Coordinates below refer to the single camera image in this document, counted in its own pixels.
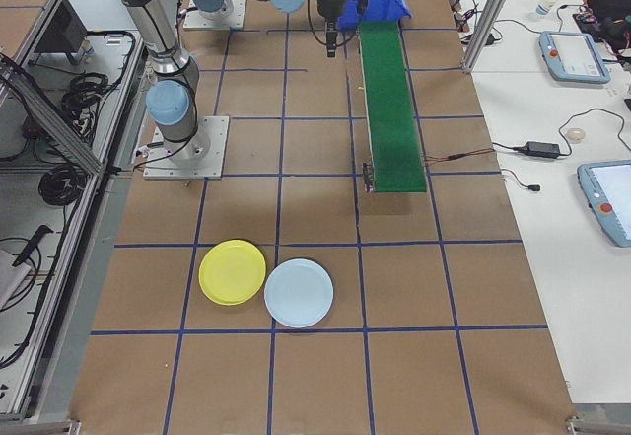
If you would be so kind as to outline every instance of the light blue plate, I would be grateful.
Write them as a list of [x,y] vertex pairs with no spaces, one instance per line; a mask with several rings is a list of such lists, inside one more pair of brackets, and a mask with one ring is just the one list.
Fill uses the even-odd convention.
[[308,259],[276,267],[265,284],[265,305],[279,324],[305,328],[322,320],[333,303],[333,283],[326,270]]

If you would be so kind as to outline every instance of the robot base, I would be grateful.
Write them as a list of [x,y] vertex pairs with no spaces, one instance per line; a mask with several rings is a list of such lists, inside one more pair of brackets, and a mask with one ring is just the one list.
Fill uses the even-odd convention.
[[[187,179],[220,179],[224,168],[226,154],[226,140],[228,139],[227,116],[203,116],[199,118],[199,132],[210,138],[210,149],[201,158],[191,160],[189,166],[176,164],[171,159],[162,159],[145,167],[143,177],[148,180],[187,180]],[[163,140],[158,128],[152,139],[154,142]],[[163,148],[149,151],[147,160],[153,161],[167,155]]]
[[[233,11],[226,17],[218,17],[216,20],[204,18],[199,11],[191,11],[186,14],[184,21],[185,31],[229,31],[230,29],[243,29],[245,19],[245,3],[247,0],[232,0]],[[195,7],[190,1],[189,8]]]

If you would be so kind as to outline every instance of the cup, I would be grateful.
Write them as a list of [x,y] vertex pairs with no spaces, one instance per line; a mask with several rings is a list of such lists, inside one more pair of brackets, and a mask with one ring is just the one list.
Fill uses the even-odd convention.
[[545,16],[550,12],[552,7],[556,4],[557,0],[539,0],[536,5],[536,14],[540,16]]

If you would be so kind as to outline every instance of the blue crate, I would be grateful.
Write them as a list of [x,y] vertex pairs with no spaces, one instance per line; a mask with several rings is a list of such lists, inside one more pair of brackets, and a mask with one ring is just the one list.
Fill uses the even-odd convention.
[[[362,21],[398,21],[403,16],[412,17],[405,0],[368,0],[368,9]],[[342,31],[355,29],[359,21],[357,1],[348,1],[346,11],[339,18],[338,28]]]

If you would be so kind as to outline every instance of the green conveyor belt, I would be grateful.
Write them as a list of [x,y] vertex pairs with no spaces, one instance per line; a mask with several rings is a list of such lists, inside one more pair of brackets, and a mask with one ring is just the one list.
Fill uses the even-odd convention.
[[360,25],[374,191],[427,191],[395,22]]

